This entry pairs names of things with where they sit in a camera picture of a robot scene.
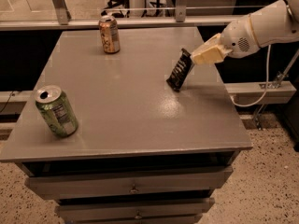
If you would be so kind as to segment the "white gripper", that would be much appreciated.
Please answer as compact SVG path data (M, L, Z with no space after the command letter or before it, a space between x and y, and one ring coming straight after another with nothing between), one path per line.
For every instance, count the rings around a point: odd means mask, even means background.
M191 60L198 65L221 63L229 56L244 58L260 50L252 14L229 23L222 33L208 39L191 54Z

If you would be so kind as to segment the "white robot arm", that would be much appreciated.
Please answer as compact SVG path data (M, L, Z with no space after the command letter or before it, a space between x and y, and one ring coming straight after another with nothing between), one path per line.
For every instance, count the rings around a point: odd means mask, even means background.
M191 54L195 64L244 58L276 43L299 40L299 0L278 0L238 20L208 39Z

